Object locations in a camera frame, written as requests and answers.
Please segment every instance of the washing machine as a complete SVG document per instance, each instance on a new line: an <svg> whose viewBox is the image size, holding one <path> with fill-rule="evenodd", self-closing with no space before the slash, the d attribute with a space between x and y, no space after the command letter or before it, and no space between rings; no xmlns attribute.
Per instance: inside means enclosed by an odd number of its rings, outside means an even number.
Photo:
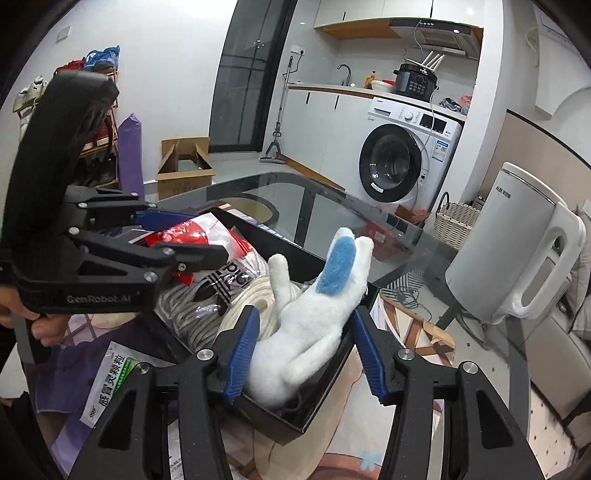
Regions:
<svg viewBox="0 0 591 480"><path fill-rule="evenodd" d="M354 165L343 165L345 191L392 212L397 205L431 210L462 125L430 109L375 97L361 128L355 135L363 139L361 153Z"/></svg>

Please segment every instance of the kitchen counter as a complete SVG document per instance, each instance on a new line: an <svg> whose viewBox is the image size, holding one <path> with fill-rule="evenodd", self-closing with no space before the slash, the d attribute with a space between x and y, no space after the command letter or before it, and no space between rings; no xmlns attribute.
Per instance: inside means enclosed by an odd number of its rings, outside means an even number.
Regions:
<svg viewBox="0 0 591 480"><path fill-rule="evenodd" d="M422 100L417 100L414 98L406 97L403 95L398 95L396 93L385 93L385 92L377 92L375 90L368 90L365 88L358 88L358 87L346 87L346 86L339 86L339 85L322 85L317 83L290 83L290 89L294 90L315 90L318 92L332 92L338 93L341 95L353 95L353 96L363 96L366 98L374 98L380 97L389 100L396 100L397 102L407 103L408 105L415 105L425 110L431 110L431 106L429 102L423 102ZM462 122L463 124L466 123L467 116L462 115L461 113L452 112L447 108L443 108L439 105L433 105L433 111L438 113L439 115L444 115L448 118L457 120Z"/></svg>

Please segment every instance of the cardboard box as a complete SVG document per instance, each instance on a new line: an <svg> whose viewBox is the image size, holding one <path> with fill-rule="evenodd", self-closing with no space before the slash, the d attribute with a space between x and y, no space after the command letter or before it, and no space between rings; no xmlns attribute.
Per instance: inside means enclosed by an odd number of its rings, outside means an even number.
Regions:
<svg viewBox="0 0 591 480"><path fill-rule="evenodd" d="M208 152L209 137L163 140L162 162L156 175L160 200L211 185L215 172L209 163ZM179 171L179 160L192 161L195 169L182 168Z"/></svg>

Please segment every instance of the bowl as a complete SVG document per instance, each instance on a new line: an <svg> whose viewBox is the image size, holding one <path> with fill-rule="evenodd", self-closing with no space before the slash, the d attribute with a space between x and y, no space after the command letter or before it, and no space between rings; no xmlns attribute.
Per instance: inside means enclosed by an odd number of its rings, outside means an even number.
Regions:
<svg viewBox="0 0 591 480"><path fill-rule="evenodd" d="M390 85L386 82L381 82L380 80L372 80L371 88L376 92L392 93L394 91L394 85Z"/></svg>

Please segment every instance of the black rice cooker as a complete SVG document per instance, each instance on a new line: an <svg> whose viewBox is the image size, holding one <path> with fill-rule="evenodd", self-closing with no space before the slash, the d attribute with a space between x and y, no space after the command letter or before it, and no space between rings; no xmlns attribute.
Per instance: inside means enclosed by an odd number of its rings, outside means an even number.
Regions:
<svg viewBox="0 0 591 480"><path fill-rule="evenodd" d="M394 93L426 102L431 100L437 87L437 75L431 70L420 65L403 63L394 73L397 75Z"/></svg>

